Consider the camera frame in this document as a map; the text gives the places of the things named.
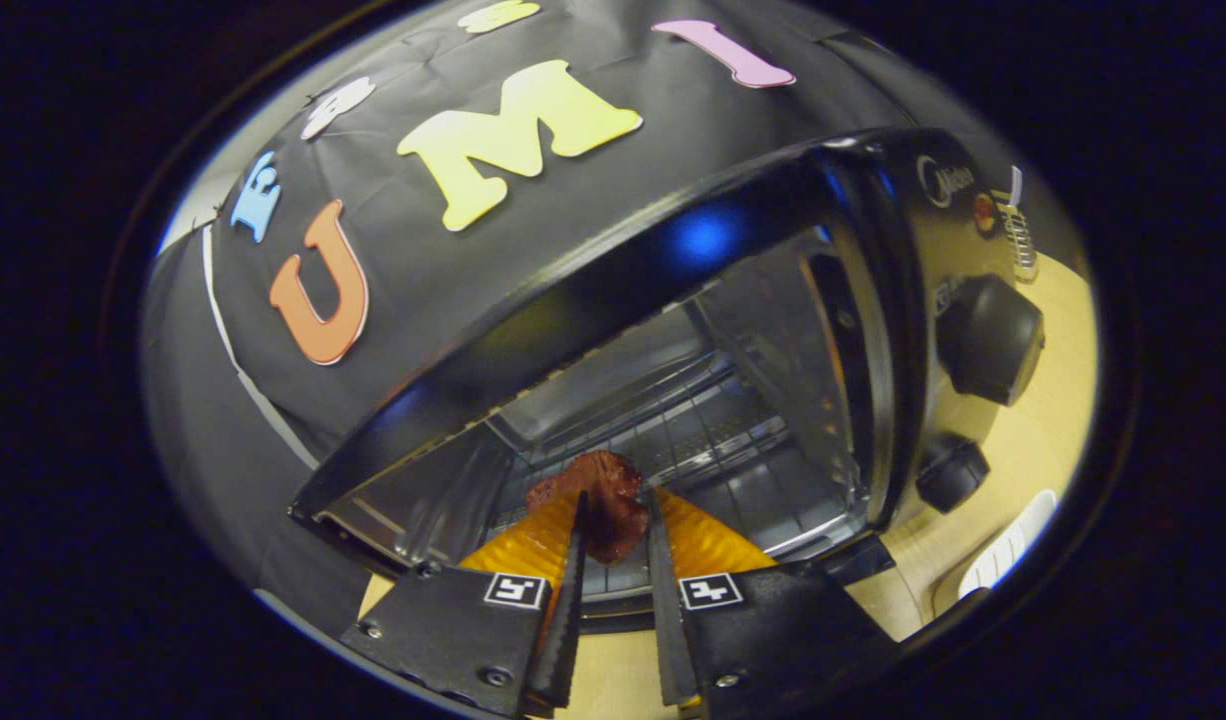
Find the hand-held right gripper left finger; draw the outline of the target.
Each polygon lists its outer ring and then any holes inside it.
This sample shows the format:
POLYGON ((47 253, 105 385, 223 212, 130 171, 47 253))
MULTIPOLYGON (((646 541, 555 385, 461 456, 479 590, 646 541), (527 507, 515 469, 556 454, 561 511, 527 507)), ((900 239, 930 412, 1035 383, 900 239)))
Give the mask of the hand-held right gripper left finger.
POLYGON ((405 687, 497 718, 552 718, 571 697, 590 519, 555 496, 481 547, 482 570, 418 568, 342 634, 405 687))

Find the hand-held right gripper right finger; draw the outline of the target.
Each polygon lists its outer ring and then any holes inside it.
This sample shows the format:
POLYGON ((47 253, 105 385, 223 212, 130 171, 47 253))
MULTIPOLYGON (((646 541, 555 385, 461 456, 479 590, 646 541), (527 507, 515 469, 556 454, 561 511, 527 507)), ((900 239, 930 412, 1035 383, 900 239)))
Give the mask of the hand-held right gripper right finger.
POLYGON ((897 657, 821 561, 769 561, 653 489, 649 572, 660 695, 682 719, 779 719, 869 684, 897 657))

